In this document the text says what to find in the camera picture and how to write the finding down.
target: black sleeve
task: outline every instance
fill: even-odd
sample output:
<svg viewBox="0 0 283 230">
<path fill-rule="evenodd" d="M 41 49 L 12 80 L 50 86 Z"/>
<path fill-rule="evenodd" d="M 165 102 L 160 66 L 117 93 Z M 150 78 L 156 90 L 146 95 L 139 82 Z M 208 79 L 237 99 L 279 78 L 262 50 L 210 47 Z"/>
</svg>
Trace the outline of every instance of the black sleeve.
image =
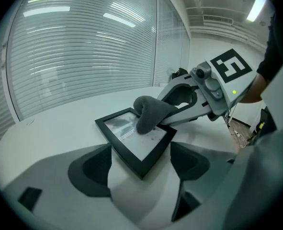
<svg viewBox="0 0 283 230">
<path fill-rule="evenodd" d="M 271 25 L 269 26 L 269 40 L 265 59 L 260 63 L 257 72 L 268 82 L 273 79 L 283 64 L 283 59 L 279 53 L 277 42 L 274 35 L 275 16 L 271 17 Z"/>
</svg>

